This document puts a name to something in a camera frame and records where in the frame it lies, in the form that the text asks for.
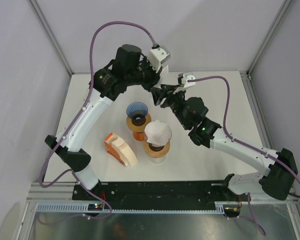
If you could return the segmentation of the blue glass dripper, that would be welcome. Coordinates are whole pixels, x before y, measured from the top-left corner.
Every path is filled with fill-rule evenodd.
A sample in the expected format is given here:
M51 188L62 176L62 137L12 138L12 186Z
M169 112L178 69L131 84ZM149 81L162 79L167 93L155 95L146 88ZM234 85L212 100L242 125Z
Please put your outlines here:
M148 107L143 102L132 102L128 107L126 108L126 114L127 116L132 119L136 120L137 118L145 118L148 114Z

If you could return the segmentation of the white paper coffee filter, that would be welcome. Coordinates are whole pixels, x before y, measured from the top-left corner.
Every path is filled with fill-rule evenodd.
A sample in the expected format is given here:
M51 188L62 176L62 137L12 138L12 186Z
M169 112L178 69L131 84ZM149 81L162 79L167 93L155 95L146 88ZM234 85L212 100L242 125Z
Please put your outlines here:
M143 133L145 141L157 147L165 146L172 138L170 127L158 119L147 124Z

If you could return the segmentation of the orange glass carafe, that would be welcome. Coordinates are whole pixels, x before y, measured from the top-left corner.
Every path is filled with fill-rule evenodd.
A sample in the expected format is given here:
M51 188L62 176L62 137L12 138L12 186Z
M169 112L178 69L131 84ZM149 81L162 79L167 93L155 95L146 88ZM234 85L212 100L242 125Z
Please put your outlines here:
M145 134L144 132L133 132L133 137L135 140L142 142L145 140Z

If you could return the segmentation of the clear glass carafe brown collar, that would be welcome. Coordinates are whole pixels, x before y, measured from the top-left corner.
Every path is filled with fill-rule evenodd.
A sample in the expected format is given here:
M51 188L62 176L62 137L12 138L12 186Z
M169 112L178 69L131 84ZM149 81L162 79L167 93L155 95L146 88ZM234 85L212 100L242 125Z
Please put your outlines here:
M155 164L161 164L166 160L166 155L162 157L150 157L150 161Z

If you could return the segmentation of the coffee filter pack orange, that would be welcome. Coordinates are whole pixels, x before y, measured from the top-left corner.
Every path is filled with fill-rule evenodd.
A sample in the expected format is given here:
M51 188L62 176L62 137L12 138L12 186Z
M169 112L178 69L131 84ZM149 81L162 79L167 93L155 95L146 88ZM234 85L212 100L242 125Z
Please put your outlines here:
M131 147L117 134L110 133L104 139L104 145L108 154L114 157L123 166L135 166L137 157Z

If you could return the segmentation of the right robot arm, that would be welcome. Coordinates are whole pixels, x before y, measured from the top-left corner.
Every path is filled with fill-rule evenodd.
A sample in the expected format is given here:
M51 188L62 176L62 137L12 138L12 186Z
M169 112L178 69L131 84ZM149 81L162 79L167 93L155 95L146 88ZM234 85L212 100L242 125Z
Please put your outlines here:
M176 93L176 89L176 85L167 84L151 88L154 104L170 108L195 145L224 152L257 171L229 174L220 188L221 196L232 201L241 194L264 192L274 199L286 200L298 173L292 152L285 148L276 151L253 146L240 140L206 116L208 108L200 97L186 99L185 92Z

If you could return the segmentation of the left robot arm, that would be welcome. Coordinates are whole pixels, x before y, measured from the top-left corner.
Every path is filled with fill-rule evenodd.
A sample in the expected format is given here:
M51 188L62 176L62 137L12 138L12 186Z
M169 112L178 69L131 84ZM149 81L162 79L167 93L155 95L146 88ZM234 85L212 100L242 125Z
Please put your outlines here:
M150 91L160 80L163 63L170 53L162 46L153 47L147 55L130 44L117 49L116 56L105 67L94 72L83 106L71 122L57 135L48 135L45 143L74 172L83 184L83 194L90 200L100 196L99 179L90 165L91 156L82 144L102 113L130 86Z

